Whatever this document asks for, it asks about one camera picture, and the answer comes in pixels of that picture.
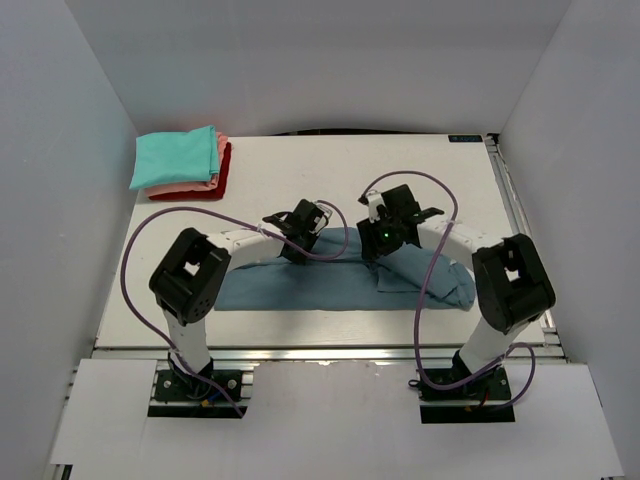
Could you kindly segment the blue t shirt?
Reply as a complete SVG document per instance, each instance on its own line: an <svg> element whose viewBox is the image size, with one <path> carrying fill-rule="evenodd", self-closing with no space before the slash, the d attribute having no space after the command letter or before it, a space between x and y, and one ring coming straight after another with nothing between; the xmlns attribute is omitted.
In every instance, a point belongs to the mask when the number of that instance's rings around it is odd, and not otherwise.
<svg viewBox="0 0 640 480"><path fill-rule="evenodd" d="M342 228L321 232L312 252L321 256L343 246ZM404 245L374 262L361 257L355 228L343 254L331 262L307 259L297 265L284 258L233 270L215 302L217 311L349 311L413 310L433 250ZM475 302L475 284L459 262L438 257L427 285L423 308L468 311Z"/></svg>

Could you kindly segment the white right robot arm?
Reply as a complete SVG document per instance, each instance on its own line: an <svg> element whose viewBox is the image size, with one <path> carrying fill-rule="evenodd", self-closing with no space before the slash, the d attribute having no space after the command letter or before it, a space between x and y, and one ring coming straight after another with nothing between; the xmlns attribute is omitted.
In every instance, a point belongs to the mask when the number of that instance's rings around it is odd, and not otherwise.
<svg viewBox="0 0 640 480"><path fill-rule="evenodd" d="M477 397L488 385L487 375L515 349L519 334L556 303L533 240L522 233L495 237L438 208L423 209L408 185L370 191L359 201L368 209L367 218L357 224L364 259L377 260L413 245L472 271L481 317L453 357L450 383L437 384L424 370L419 376L436 391Z"/></svg>

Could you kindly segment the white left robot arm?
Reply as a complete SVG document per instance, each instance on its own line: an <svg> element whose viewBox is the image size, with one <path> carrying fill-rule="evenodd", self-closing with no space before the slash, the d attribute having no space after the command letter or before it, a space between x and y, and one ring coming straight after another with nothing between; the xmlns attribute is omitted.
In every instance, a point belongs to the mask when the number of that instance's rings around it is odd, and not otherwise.
<svg viewBox="0 0 640 480"><path fill-rule="evenodd" d="M291 212L265 217L266 229L205 235L187 228L178 235L151 275L149 288L169 327L170 368L188 398L202 398L211 387L213 361L202 321L227 273L278 258L303 263L330 217L331 211L320 203L301 200Z"/></svg>

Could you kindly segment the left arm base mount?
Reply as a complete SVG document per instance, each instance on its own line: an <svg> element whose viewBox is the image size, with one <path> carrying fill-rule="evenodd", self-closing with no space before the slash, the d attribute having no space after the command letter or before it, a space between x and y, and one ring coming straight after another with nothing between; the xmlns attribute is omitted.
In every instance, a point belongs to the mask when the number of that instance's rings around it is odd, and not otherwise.
<svg viewBox="0 0 640 480"><path fill-rule="evenodd" d="M158 367L152 385L147 416L150 418L239 419L245 414L248 395L245 373L237 369L206 366L200 376L208 375L220 389L181 370L168 357L166 367Z"/></svg>

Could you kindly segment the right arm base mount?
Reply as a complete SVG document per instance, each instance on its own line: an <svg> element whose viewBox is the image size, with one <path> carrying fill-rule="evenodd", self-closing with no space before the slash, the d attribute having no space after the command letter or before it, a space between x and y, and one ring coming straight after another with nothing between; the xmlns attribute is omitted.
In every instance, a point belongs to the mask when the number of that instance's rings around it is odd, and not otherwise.
<svg viewBox="0 0 640 480"><path fill-rule="evenodd" d="M503 367L455 390L436 390L421 379L409 380L408 387L418 394L421 423L425 425L514 423L516 420L514 408L503 407L512 397Z"/></svg>

